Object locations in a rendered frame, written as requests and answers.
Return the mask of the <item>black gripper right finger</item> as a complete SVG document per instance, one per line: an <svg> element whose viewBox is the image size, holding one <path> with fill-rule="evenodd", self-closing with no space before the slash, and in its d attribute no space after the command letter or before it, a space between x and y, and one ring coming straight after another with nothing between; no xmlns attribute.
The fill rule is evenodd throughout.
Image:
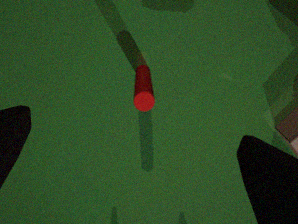
<svg viewBox="0 0 298 224"><path fill-rule="evenodd" d="M298 159L253 135L239 141L237 161L258 224L298 224Z"/></svg>

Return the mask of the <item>red peg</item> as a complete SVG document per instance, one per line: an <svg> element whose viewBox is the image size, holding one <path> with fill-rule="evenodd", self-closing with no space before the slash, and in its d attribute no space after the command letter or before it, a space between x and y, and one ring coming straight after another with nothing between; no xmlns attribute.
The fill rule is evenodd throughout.
<svg viewBox="0 0 298 224"><path fill-rule="evenodd" d="M133 103L140 111L148 111L154 105L152 76L148 65L140 65L136 69Z"/></svg>

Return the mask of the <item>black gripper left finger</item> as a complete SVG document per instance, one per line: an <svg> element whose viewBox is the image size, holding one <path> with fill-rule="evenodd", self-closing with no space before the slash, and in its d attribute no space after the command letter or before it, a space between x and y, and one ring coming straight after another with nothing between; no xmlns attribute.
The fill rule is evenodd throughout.
<svg viewBox="0 0 298 224"><path fill-rule="evenodd" d="M0 188L16 164L31 128L31 109L28 107L17 105L0 111Z"/></svg>

